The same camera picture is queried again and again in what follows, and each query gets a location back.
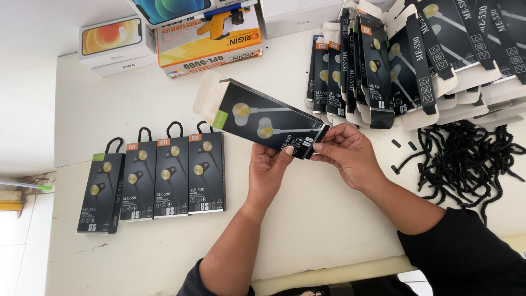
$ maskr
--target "person's left hand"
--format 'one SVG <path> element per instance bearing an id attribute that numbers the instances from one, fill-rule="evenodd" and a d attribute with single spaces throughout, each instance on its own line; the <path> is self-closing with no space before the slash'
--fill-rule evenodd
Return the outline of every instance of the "person's left hand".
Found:
<path id="1" fill-rule="evenodd" d="M 281 152 L 254 143 L 248 173 L 247 202 L 256 209 L 265 210 L 278 194 L 285 169 L 292 162 L 292 151 L 288 146 Z"/>

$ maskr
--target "tiled floor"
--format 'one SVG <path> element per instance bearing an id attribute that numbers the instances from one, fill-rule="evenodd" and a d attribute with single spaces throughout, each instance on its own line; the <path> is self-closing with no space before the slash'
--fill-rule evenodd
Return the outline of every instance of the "tiled floor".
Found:
<path id="1" fill-rule="evenodd" d="M 433 290 L 420 270 L 399 273 L 398 278 L 408 284 L 418 296 L 433 296 Z"/>
<path id="2" fill-rule="evenodd" d="M 27 197 L 22 215 L 0 212 L 0 296 L 43 296 L 54 193 Z"/>

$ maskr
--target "white table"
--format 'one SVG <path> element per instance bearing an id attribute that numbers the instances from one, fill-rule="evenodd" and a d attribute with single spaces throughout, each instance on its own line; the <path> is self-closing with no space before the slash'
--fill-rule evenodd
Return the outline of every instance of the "white table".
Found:
<path id="1" fill-rule="evenodd" d="M 312 31 L 307 31 L 264 41 L 262 57 L 213 70 L 307 111 L 306 71 L 311 36 Z M 76 54 L 58 59 L 55 115 L 58 171 L 47 295 L 176 294 L 186 273 L 206 254 L 241 206 L 248 189 L 252 143 L 225 134 L 226 212 L 122 223 L 114 235 L 75 234 L 92 155 L 103 152 L 106 143 L 116 136 L 127 143 L 136 142 L 142 126 L 152 130 L 154 140 L 165 138 L 166 127 L 175 120 L 183 123 L 185 135 L 197 133 L 195 125 L 201 117 L 192 113 L 191 107 L 202 74 L 172 80 L 152 65 L 100 78 L 79 64 Z M 522 123 L 509 127 L 520 144 L 526 144 L 523 129 Z M 407 142 L 419 146 L 416 132 L 404 133 L 397 128 L 363 132 L 373 142 L 386 175 L 416 191 L 417 179 L 411 174 L 417 160 L 400 175 L 390 168 L 413 153 Z M 402 144 L 402 148 L 390 143 L 392 139 Z M 513 170 L 525 177 L 526 157 L 516 157 Z M 488 207 L 489 228 L 501 237 L 526 233 L 523 214 L 526 186 L 509 176 L 502 177 L 501 183 L 504 198 Z M 332 166 L 295 160 L 263 223 L 253 279 L 400 255 L 403 249 L 394 227 L 374 204 L 349 189 Z M 410 268 L 407 260 L 401 258 L 389 262 L 390 268 L 384 264 L 386 261 L 380 260 L 376 265 L 355 266 L 353 272 L 336 268 L 301 273 L 286 278 L 289 281 L 278 280 L 275 285 L 279 288 L 275 289 L 374 277 Z M 274 288 L 265 289 L 261 283 L 270 282 L 256 282 L 258 293 L 274 292 Z"/>

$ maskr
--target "hand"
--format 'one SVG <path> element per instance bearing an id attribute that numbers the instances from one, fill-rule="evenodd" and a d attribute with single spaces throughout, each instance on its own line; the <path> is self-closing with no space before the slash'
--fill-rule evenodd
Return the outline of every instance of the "hand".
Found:
<path id="1" fill-rule="evenodd" d="M 321 142 L 314 144 L 319 154 L 311 159 L 333 164 L 351 188 L 363 191 L 387 180 L 371 141 L 352 125 L 342 123 L 332 127 Z"/>
<path id="2" fill-rule="evenodd" d="M 292 162 L 293 149 L 288 146 L 276 152 L 254 143 L 248 173 L 247 204 L 266 211 L 278 194 L 285 169 Z"/>

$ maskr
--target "blue marker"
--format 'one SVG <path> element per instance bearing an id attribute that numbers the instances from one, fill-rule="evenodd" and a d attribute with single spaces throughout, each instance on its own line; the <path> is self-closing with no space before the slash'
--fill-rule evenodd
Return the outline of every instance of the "blue marker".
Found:
<path id="1" fill-rule="evenodd" d="M 240 8 L 245 8 L 245 7 L 248 7 L 248 6 L 256 5 L 257 3 L 258 3 L 258 0 L 243 1 L 243 2 L 240 2 L 240 3 L 236 3 L 234 5 L 229 5 L 229 6 L 218 8 L 218 9 L 213 10 L 213 11 L 208 11 L 208 12 L 205 12 L 205 13 L 198 14 L 198 15 L 194 16 L 194 19 L 201 19 L 201 18 L 205 18 L 205 17 L 211 17 L 211 16 L 214 16 L 216 14 L 223 13 L 223 12 L 233 11 L 233 10 L 236 10 L 236 9 L 240 9 Z"/>

